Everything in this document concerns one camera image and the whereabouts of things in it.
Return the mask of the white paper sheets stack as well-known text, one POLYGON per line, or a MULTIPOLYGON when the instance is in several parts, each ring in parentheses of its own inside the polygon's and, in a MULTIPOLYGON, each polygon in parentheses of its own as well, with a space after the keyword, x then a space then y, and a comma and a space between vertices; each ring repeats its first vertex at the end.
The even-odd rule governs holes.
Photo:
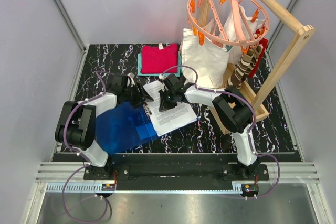
POLYGON ((158 136, 184 127, 197 120, 197 115, 189 104, 179 103, 177 107, 160 112, 160 101, 147 103, 150 120, 158 136))

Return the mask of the blue plastic folder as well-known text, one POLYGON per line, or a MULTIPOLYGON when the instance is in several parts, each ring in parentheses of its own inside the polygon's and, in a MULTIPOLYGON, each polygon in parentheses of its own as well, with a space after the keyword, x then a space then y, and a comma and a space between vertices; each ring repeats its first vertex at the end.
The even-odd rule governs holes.
POLYGON ((145 109, 129 102, 96 118, 96 140, 109 155, 121 153, 159 138, 145 109))

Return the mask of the printed paper stack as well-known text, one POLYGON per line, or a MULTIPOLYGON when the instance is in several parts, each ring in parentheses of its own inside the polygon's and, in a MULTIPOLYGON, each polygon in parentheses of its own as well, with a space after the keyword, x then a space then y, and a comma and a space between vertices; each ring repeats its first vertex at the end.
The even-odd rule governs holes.
POLYGON ((160 101, 159 91, 164 89, 163 83, 156 80, 148 84, 145 84, 143 87, 146 90, 146 92, 153 98, 154 102, 160 101))

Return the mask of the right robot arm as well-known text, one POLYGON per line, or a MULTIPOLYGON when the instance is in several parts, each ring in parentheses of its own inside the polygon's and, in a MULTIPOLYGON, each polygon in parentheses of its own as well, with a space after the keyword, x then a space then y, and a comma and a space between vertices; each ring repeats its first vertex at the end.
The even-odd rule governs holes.
POLYGON ((233 174, 244 180, 256 176, 260 161, 251 134, 256 114, 235 86, 229 86, 227 89, 208 89, 194 83, 184 84, 174 74, 164 77, 161 82, 163 89, 159 91, 160 112, 173 109, 179 103, 199 103, 213 108, 222 125, 234 137, 238 164, 233 174))

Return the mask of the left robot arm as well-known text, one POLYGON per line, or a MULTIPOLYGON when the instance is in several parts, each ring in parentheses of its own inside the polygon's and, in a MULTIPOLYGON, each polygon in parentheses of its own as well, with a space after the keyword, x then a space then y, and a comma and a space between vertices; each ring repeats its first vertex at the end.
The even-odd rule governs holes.
POLYGON ((55 130, 55 140, 82 156, 89 165, 95 166, 95 174, 103 180, 113 175, 112 165, 107 163, 109 154, 100 147, 96 138, 97 117, 112 111, 125 102, 139 108, 154 99, 144 87, 129 75, 113 74, 113 80, 106 85, 100 76, 102 92, 83 101, 67 101, 55 130))

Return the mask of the teal folded shirt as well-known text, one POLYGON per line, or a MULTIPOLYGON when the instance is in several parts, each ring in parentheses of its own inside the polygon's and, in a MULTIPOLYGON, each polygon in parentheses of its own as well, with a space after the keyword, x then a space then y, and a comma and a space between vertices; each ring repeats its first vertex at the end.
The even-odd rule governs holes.
MULTIPOLYGON (((142 69, 142 55, 141 55, 141 53, 138 53, 137 76, 141 76, 141 77, 159 77, 160 76, 160 73, 141 73, 141 69, 142 69)), ((177 69, 178 69, 178 71, 177 71, 177 73, 175 73, 175 75, 177 77, 180 77, 180 75, 182 73, 182 68, 178 67, 177 69)))

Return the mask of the red folded shirt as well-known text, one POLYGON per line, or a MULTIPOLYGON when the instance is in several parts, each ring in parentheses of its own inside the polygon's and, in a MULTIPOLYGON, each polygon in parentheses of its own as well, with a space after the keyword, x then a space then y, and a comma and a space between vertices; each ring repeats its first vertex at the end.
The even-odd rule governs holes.
POLYGON ((161 74, 166 69, 178 65, 178 44, 168 46, 143 46, 141 50, 142 74, 161 74))

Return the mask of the white hanging towel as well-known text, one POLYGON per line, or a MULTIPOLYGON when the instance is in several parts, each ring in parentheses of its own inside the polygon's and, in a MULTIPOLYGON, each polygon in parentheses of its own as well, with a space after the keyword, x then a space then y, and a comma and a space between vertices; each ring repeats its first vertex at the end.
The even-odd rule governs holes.
POLYGON ((198 36, 190 29, 183 29, 183 41, 180 45, 183 76, 188 82, 196 81, 205 88, 219 88, 223 85, 223 76, 229 60, 229 52, 209 39, 199 44, 198 36))

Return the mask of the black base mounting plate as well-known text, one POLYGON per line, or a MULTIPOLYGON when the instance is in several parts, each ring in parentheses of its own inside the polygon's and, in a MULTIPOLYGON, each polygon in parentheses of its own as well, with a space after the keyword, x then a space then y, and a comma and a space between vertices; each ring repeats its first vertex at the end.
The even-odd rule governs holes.
POLYGON ((83 178, 105 186, 115 180, 119 193, 237 193, 240 184, 270 180, 265 164, 246 179, 233 174, 237 164, 236 154, 115 154, 83 178))

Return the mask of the brown striped socks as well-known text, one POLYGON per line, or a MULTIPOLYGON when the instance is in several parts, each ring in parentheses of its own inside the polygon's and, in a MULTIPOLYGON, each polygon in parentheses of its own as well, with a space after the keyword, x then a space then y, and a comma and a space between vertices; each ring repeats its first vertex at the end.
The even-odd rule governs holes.
POLYGON ((251 71, 251 63, 254 61, 256 47, 248 48, 243 52, 236 68, 228 80, 229 85, 235 86, 238 90, 242 87, 243 82, 251 71))

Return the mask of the pink round clip hanger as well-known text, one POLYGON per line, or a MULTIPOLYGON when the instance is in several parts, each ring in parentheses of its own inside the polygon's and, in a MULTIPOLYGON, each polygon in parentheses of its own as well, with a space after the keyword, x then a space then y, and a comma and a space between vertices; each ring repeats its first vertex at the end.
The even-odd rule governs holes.
POLYGON ((269 17, 257 0, 188 0, 187 22, 199 44, 256 47, 269 29, 269 17))

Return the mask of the red hanging cloth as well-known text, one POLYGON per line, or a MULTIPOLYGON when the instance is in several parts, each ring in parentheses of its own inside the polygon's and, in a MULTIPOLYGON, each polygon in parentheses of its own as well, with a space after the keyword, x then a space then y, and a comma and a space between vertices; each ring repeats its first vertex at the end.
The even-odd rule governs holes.
POLYGON ((268 45, 268 39, 262 38, 258 46, 256 47, 255 58, 254 58, 254 61, 250 65, 251 71, 249 72, 248 78, 252 78, 256 74, 259 68, 259 65, 261 63, 261 60, 265 54, 267 45, 268 45))

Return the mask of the wooden drying rack frame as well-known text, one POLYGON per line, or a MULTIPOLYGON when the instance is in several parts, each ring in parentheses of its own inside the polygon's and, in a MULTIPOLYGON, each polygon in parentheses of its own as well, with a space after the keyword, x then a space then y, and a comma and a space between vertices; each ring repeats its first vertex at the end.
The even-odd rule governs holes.
POLYGON ((293 14, 295 6, 299 0, 289 0, 284 7, 278 0, 260 0, 278 19, 279 22, 270 37, 268 50, 265 55, 271 66, 271 73, 257 93, 253 93, 251 87, 245 83, 243 85, 243 94, 248 96, 248 101, 254 107, 257 115, 257 121, 260 122, 269 116, 263 101, 268 97, 273 88, 277 88, 280 94, 281 105, 284 107, 284 115, 287 120, 291 120, 287 101, 283 96, 282 86, 278 83, 285 74, 289 66, 294 62, 302 49, 308 43, 315 32, 312 25, 303 25, 293 14), (280 46, 280 33, 287 27, 293 32, 293 38, 287 47, 280 46))

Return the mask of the aluminium rail frame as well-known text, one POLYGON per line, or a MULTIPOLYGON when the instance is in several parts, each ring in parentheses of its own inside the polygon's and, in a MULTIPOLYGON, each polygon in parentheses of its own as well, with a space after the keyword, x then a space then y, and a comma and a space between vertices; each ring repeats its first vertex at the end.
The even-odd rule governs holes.
POLYGON ((243 175, 237 162, 217 159, 192 161, 159 157, 116 157, 106 167, 80 162, 43 162, 26 223, 36 223, 48 190, 57 193, 242 194, 243 186, 263 183, 305 184, 320 223, 332 223, 316 167, 311 162, 272 162, 262 159, 255 171, 243 175))

